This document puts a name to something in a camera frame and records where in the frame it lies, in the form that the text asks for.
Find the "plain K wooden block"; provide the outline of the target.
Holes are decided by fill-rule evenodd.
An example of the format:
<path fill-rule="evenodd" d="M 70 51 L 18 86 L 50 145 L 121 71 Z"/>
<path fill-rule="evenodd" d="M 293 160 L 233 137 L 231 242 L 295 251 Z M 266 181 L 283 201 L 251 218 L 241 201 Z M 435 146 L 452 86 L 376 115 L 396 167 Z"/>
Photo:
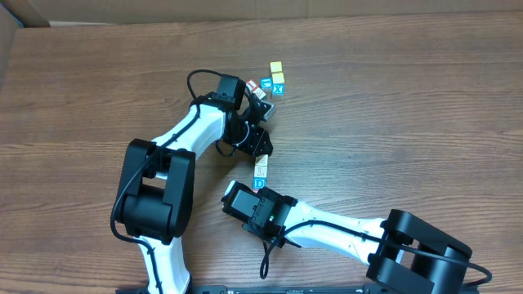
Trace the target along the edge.
<path fill-rule="evenodd" d="M 266 167 L 268 165 L 268 154 L 263 154 L 256 157 L 255 165 L 259 167 Z"/>

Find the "blue P wooden block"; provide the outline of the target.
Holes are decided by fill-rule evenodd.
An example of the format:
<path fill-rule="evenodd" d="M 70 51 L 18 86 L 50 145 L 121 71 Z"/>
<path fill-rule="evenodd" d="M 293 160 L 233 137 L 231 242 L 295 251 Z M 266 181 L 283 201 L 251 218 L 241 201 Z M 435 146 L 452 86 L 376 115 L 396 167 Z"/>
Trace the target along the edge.
<path fill-rule="evenodd" d="M 254 176 L 256 178 L 267 178 L 267 171 L 268 171 L 268 167 L 267 166 L 258 166 L 258 165 L 256 165 L 254 167 Z"/>

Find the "blue D wooden block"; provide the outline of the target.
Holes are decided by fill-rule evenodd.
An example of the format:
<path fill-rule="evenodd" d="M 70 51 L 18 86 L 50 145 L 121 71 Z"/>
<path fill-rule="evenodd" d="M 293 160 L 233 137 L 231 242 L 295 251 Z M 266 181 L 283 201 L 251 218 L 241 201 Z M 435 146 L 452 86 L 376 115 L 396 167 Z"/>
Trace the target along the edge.
<path fill-rule="evenodd" d="M 266 186 L 267 179 L 265 177 L 254 177 L 253 178 L 253 191 L 257 192 Z"/>

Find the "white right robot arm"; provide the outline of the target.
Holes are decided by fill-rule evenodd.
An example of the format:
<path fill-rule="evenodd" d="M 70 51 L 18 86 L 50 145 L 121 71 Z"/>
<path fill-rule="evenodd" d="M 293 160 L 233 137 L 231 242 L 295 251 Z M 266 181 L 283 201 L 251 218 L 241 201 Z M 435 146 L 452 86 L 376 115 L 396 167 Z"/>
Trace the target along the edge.
<path fill-rule="evenodd" d="M 330 250 L 362 262 L 367 278 L 390 292 L 458 293 L 467 287 L 471 248 L 408 212 L 357 219 L 268 189 L 240 192 L 223 210 L 269 242 L 267 253 L 286 243 Z"/>

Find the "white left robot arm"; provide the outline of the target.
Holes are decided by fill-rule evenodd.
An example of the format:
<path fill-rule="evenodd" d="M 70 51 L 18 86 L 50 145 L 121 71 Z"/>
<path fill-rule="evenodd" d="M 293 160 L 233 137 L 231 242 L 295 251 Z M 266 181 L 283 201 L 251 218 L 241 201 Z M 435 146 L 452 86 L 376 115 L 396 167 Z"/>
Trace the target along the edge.
<path fill-rule="evenodd" d="M 275 106 L 252 94 L 240 114 L 241 101 L 215 92 L 199 96 L 170 131 L 127 146 L 110 228 L 141 250 L 149 277 L 141 293 L 190 292 L 181 236 L 192 212 L 195 163 L 205 149 L 223 140 L 252 157 L 271 154 L 269 134 L 258 124 Z"/>

